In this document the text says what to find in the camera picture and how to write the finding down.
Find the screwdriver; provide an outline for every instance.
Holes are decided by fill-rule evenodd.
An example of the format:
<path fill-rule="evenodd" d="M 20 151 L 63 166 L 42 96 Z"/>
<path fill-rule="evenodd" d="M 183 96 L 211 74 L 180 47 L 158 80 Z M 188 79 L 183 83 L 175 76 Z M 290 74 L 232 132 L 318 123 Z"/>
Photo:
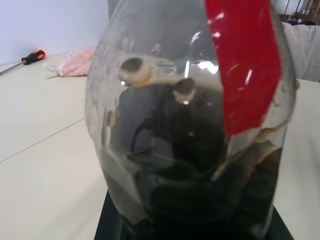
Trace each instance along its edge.
<path fill-rule="evenodd" d="M 38 62 L 42 59 L 44 59 L 46 56 L 46 53 L 43 50 L 35 50 L 32 53 L 30 53 L 28 56 L 21 58 L 21 62 L 9 67 L 8 69 L 4 70 L 4 71 L 0 71 L 0 75 L 5 74 L 9 71 L 11 71 L 12 69 L 15 69 L 21 65 L 29 65 L 29 64 L 33 64 L 35 62 Z"/>

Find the screwdriver shaft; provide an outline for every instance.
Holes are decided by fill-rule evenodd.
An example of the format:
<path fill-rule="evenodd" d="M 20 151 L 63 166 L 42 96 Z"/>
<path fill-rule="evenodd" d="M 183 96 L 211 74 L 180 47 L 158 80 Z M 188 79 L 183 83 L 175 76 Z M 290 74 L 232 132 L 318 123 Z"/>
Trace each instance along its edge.
<path fill-rule="evenodd" d="M 14 65 L 12 67 L 9 67 L 8 69 L 6 69 L 4 71 L 0 71 L 0 75 L 5 74 L 5 73 L 11 71 L 12 69 L 15 69 L 15 68 L 17 68 L 17 67 L 19 67 L 20 65 L 23 65 L 23 64 L 24 64 L 23 62 L 20 62 L 20 63 Z"/>

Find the glass jar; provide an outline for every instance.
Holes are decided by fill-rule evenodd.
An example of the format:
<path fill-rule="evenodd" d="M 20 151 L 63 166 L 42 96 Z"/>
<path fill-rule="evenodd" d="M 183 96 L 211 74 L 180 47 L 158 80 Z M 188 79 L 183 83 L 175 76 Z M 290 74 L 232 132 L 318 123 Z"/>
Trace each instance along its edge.
<path fill-rule="evenodd" d="M 96 49 L 86 123 L 137 239 L 255 240 L 269 226 L 291 56 L 267 0 L 213 2 L 120 0 Z"/>

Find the orange screwdriver handle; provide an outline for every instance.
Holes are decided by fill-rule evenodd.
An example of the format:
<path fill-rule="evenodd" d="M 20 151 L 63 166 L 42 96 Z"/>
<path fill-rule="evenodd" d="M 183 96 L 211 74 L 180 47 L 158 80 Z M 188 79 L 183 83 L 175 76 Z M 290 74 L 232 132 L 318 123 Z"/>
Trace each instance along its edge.
<path fill-rule="evenodd" d="M 29 65 L 44 59 L 45 56 L 46 53 L 44 51 L 35 50 L 34 52 L 30 53 L 29 56 L 21 58 L 21 61 L 24 65 Z"/>

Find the white cloth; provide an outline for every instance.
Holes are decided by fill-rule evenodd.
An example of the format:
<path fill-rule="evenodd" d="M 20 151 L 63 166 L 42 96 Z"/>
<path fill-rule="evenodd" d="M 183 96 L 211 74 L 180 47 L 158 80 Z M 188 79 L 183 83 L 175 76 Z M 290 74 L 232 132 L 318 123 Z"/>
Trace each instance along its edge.
<path fill-rule="evenodd" d="M 313 82 L 320 81 L 320 28 L 283 23 L 294 61 L 296 77 Z"/>

